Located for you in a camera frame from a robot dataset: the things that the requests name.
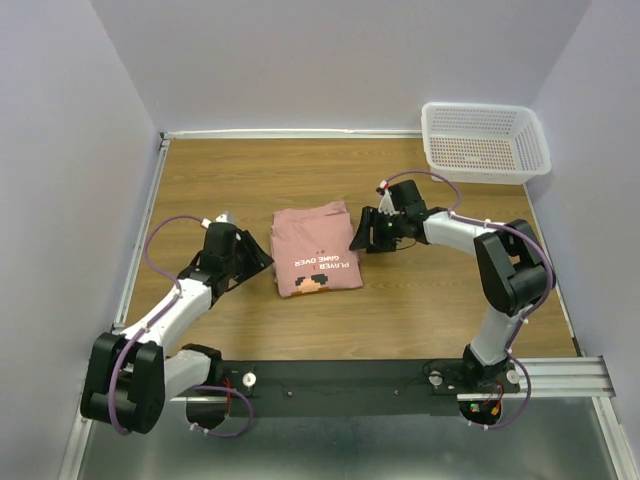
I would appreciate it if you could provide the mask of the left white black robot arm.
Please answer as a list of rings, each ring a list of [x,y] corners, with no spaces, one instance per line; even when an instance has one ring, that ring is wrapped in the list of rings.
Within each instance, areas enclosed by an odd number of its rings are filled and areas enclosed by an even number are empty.
[[[273,263],[229,214],[198,222],[205,230],[203,246],[179,274],[168,277],[168,294],[135,324],[101,334],[92,346],[80,413],[110,424],[120,435],[148,433],[167,401],[187,390],[246,398],[226,379],[218,350],[187,345],[167,355],[224,294]]]

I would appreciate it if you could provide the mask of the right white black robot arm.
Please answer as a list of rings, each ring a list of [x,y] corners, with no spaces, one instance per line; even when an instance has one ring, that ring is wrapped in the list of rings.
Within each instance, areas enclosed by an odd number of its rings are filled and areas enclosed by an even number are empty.
[[[555,286],[553,267],[533,227],[524,219],[500,223],[464,217],[452,208],[429,208],[412,180],[384,181],[377,193],[379,205],[361,210],[350,250],[389,253],[401,240],[412,239],[476,260],[487,313],[462,358],[441,362],[436,372],[455,386],[485,390],[509,364],[522,325]]]

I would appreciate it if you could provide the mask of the pink printed t shirt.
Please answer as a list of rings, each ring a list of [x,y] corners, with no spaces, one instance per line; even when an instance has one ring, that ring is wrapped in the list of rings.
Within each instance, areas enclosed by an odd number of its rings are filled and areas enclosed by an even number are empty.
[[[270,242],[280,296],[362,287],[358,254],[349,249],[353,237],[343,201],[275,212]]]

